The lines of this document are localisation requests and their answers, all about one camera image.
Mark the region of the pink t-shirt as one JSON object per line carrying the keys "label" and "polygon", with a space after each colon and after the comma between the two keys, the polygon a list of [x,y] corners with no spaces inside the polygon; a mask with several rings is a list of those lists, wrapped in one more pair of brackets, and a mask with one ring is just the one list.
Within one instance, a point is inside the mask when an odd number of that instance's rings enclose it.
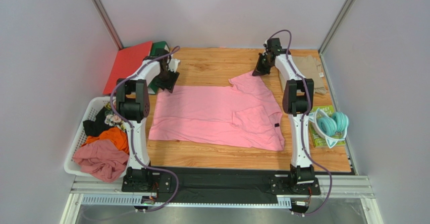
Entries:
{"label": "pink t-shirt", "polygon": [[282,151],[283,113],[272,91],[251,72],[229,82],[160,92],[148,138]]}

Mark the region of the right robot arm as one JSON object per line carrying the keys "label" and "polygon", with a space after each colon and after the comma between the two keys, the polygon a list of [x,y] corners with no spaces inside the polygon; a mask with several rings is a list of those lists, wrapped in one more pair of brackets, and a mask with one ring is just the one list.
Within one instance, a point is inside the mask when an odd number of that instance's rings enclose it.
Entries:
{"label": "right robot arm", "polygon": [[316,182],[308,150],[309,115],[313,107],[314,81],[299,71],[290,50],[282,48],[279,38],[270,38],[263,46],[264,52],[259,54],[252,76],[268,75],[271,68],[276,67],[285,80],[282,107],[290,121],[293,149],[287,188],[291,193],[301,194],[308,191]]}

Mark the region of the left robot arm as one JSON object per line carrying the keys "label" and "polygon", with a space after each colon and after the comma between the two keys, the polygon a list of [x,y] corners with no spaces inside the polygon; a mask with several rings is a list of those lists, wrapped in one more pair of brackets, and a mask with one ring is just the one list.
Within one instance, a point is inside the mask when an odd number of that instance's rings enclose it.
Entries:
{"label": "left robot arm", "polygon": [[149,83],[161,73],[168,73],[169,62],[174,53],[180,50],[175,46],[156,58],[145,59],[140,67],[125,79],[117,81],[110,100],[114,114],[126,124],[130,158],[123,178],[122,192],[152,192],[157,184],[154,174],[171,175],[171,180],[179,183],[178,176],[167,169],[150,166],[147,152],[145,124],[150,113],[148,94]]}

